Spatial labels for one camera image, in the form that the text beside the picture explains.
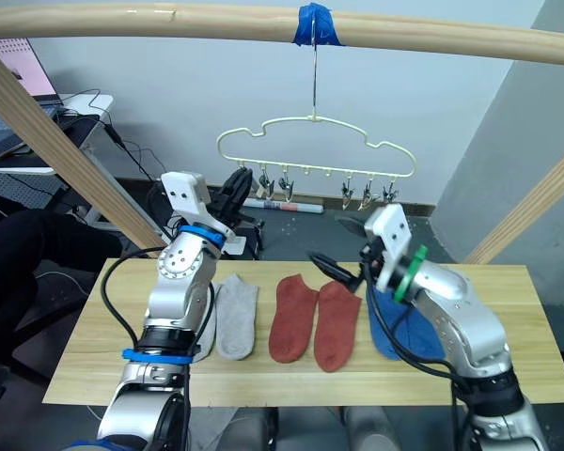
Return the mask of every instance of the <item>red sock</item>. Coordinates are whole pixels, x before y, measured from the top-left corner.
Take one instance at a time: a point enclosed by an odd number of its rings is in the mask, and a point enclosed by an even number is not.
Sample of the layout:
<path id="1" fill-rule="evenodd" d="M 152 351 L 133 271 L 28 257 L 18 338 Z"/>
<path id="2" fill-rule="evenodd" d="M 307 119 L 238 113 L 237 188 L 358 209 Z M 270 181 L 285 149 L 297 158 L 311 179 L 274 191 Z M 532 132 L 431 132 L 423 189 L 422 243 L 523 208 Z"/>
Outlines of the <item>red sock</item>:
<path id="1" fill-rule="evenodd" d="M 281 364 L 293 362 L 309 345 L 318 292 L 303 282 L 301 274 L 286 277 L 276 290 L 270 355 Z"/>
<path id="2" fill-rule="evenodd" d="M 361 299 L 339 282 L 330 282 L 320 289 L 319 302 L 316 362 L 324 371 L 336 371 L 351 357 Z"/>

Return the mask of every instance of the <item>wooden tabletop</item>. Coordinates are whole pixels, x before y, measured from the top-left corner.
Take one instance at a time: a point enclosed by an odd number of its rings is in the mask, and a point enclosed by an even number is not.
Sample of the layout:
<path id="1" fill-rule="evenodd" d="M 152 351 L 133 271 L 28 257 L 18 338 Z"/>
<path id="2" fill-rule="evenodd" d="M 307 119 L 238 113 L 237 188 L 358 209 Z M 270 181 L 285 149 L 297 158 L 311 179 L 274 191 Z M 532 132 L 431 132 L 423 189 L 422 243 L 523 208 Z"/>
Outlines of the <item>wooden tabletop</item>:
<path id="1" fill-rule="evenodd" d="M 347 268 L 355 270 L 355 263 Z M 480 299 L 503 322 L 516 374 L 534 403 L 564 402 L 564 365 L 552 331 L 524 266 L 454 265 L 473 282 Z M 275 362 L 268 337 L 275 312 L 275 288 L 287 275 L 300 273 L 319 289 L 329 281 L 306 261 L 220 261 L 215 282 L 237 273 L 259 286 L 256 342 L 240 362 L 222 359 L 213 347 L 205 360 L 192 365 L 193 406 L 338 406 L 445 405 L 449 385 L 403 362 L 384 358 L 369 333 L 368 309 L 362 303 L 351 359 L 339 371 L 324 373 L 315 362 L 313 338 L 301 359 Z M 125 365 L 121 350 L 130 339 L 102 304 L 100 280 L 87 300 L 63 353 L 44 402 L 107 405 Z M 109 280 L 111 302 L 138 334 L 156 281 L 155 260 L 132 259 Z M 363 298 L 365 287 L 357 293 Z M 317 312 L 314 318 L 317 323 Z"/>

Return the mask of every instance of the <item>white wall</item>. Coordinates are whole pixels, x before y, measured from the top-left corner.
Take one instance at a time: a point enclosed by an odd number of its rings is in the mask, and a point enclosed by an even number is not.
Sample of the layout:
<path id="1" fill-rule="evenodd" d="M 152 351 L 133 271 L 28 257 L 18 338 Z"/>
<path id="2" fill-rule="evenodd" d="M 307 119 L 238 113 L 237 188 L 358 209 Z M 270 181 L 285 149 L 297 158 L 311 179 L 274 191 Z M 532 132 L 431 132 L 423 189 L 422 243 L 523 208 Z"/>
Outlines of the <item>white wall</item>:
<path id="1" fill-rule="evenodd" d="M 16 3 L 47 3 L 37 0 Z M 301 6 L 288 0 L 220 0 Z M 403 0 L 342 2 L 332 9 L 406 14 L 529 27 L 542 0 Z M 33 39 L 59 92 L 99 87 L 115 96 L 117 129 L 149 146 L 167 169 L 223 181 L 235 165 L 221 159 L 214 141 L 236 127 L 263 120 L 307 116 L 311 109 L 312 50 L 289 43 L 162 38 Z M 466 151 L 506 75 L 510 61 L 471 56 L 320 47 L 319 113 L 370 132 L 372 141 L 410 149 L 419 169 L 399 182 L 399 198 L 435 204 Z M 365 148 L 359 135 L 323 124 L 279 125 L 266 138 L 232 138 L 229 152 L 297 163 L 405 169 L 405 158 Z M 107 141 L 101 160 L 116 175 L 139 177 L 127 157 Z M 158 165 L 144 161 L 153 171 Z M 271 171 L 279 177 L 279 171 Z M 342 176 L 306 178 L 291 173 L 295 191 L 340 195 Z M 365 179 L 355 179 L 360 195 Z M 375 191 L 381 183 L 376 183 Z"/>

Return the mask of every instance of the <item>wooden beam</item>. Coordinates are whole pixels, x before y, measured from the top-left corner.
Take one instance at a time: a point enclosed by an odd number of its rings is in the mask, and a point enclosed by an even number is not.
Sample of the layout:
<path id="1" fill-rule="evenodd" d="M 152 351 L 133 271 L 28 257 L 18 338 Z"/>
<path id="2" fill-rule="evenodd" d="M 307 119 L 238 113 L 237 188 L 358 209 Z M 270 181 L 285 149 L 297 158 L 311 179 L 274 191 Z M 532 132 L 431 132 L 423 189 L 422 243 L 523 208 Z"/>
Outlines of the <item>wooden beam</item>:
<path id="1" fill-rule="evenodd" d="M 471 54 L 564 65 L 564 33 L 481 23 L 333 11 L 352 47 Z M 102 3 L 0 8 L 0 38 L 169 36 L 292 42 L 297 8 Z"/>
<path id="2" fill-rule="evenodd" d="M 537 221 L 564 195 L 564 157 L 480 242 L 464 263 L 486 264 Z"/>
<path id="3" fill-rule="evenodd" d="M 44 114 L 1 61 L 0 118 L 136 246 L 165 245 L 150 224 Z"/>

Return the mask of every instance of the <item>person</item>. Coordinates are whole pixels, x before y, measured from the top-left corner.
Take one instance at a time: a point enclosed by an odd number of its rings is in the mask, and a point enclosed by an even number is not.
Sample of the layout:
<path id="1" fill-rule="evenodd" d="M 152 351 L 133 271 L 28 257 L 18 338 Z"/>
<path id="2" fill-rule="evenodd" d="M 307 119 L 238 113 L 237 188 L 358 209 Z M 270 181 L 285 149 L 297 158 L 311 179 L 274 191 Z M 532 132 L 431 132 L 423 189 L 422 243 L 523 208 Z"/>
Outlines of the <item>person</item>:
<path id="1" fill-rule="evenodd" d="M 43 259 L 99 272 L 108 257 L 120 257 L 122 248 L 116 236 L 70 214 L 28 210 L 5 198 L 0 198 L 0 210 L 0 343 L 7 344 L 36 300 L 34 270 Z"/>

